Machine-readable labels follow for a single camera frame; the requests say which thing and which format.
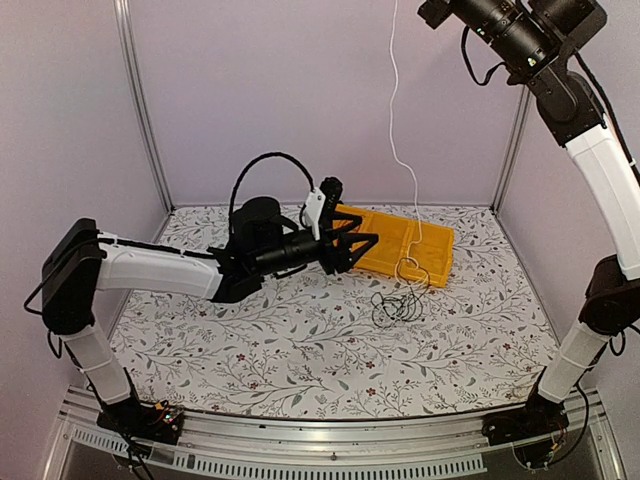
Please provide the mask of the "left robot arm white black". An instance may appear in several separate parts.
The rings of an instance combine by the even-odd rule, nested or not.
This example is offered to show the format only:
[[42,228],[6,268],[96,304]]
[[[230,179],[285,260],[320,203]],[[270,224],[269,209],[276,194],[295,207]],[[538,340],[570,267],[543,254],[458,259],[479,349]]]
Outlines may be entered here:
[[118,238],[80,219],[43,266],[41,317],[110,406],[111,419],[128,434],[141,433],[149,415],[95,320],[96,292],[144,290],[231,304],[260,290],[266,276],[286,278],[313,262],[329,275],[347,272],[379,237],[357,232],[362,218],[336,206],[313,193],[297,225],[276,199],[255,197],[231,213],[226,246],[205,252]]

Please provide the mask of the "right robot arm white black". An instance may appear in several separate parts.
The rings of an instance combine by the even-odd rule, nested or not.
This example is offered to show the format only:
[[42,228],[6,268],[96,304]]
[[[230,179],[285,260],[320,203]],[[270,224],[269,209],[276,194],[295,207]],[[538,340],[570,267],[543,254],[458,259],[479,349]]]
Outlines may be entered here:
[[595,267],[578,319],[517,415],[537,436],[556,417],[609,339],[639,318],[639,172],[594,93],[595,80],[568,68],[606,24],[596,1],[426,1],[419,16],[432,29],[455,16],[501,59],[510,85],[523,85],[557,144],[586,180],[616,252]]

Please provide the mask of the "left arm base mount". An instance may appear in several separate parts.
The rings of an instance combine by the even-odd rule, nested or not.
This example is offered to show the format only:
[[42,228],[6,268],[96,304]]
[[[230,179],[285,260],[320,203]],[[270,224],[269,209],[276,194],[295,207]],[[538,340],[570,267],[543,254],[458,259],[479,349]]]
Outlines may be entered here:
[[185,411],[166,400],[145,405],[137,397],[114,404],[100,403],[97,425],[127,437],[177,445],[182,433]]

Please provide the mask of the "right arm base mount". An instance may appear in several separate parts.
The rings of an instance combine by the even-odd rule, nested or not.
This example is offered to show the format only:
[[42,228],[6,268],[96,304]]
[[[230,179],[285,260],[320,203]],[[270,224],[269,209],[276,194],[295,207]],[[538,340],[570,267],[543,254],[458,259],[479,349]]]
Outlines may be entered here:
[[565,445],[569,419],[564,403],[553,403],[536,391],[522,407],[483,417],[481,433],[490,446],[510,445],[527,470],[545,469]]

